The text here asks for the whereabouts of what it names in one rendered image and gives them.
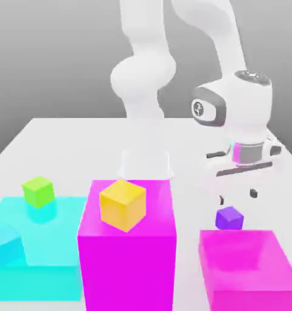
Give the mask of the small cyan cube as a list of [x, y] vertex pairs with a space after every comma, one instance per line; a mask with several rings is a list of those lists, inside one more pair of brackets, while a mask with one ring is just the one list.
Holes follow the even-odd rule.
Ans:
[[24, 260], [25, 251], [19, 232], [8, 225], [0, 227], [0, 267]]

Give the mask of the small yellow cube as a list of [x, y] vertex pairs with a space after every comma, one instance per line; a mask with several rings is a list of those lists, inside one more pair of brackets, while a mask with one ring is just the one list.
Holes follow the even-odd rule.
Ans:
[[99, 195], [101, 220], [128, 232], [146, 215], [146, 189], [118, 180]]

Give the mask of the small green cube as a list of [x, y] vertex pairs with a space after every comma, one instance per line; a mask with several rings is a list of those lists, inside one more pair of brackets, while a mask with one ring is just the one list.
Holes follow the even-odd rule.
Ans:
[[22, 184], [25, 201], [41, 208], [55, 200], [53, 183], [45, 177], [38, 176]]

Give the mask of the small purple cube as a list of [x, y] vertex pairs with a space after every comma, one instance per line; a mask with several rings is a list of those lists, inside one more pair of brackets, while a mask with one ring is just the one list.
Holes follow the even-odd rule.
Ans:
[[216, 227], [220, 230], [241, 230], [244, 216], [234, 207], [219, 209], [216, 213]]

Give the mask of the low large magenta box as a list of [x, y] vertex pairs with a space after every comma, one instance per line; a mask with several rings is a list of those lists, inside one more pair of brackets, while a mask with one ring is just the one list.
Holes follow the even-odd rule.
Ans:
[[270, 230], [202, 230], [210, 311], [292, 311], [292, 266]]

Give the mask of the tall large magenta box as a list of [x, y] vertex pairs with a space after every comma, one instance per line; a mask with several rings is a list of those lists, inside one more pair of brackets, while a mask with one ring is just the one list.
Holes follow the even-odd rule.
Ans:
[[134, 180], [147, 191], [146, 216], [125, 233], [101, 220], [94, 180], [78, 229], [86, 311], [172, 311], [177, 232], [169, 180]]

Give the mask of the large cyan box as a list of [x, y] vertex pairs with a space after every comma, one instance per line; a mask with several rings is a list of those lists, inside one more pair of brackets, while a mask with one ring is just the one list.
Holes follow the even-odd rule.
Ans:
[[0, 201], [0, 227], [22, 237], [25, 260], [0, 267], [0, 301], [80, 301], [77, 232], [85, 197], [57, 197], [42, 208], [23, 197]]

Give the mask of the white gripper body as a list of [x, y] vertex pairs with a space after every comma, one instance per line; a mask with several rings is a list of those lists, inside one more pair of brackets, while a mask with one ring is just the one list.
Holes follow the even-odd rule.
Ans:
[[215, 162], [214, 197], [244, 196], [260, 183], [263, 173], [269, 173], [273, 167], [272, 160], [251, 165], [236, 165], [226, 160]]

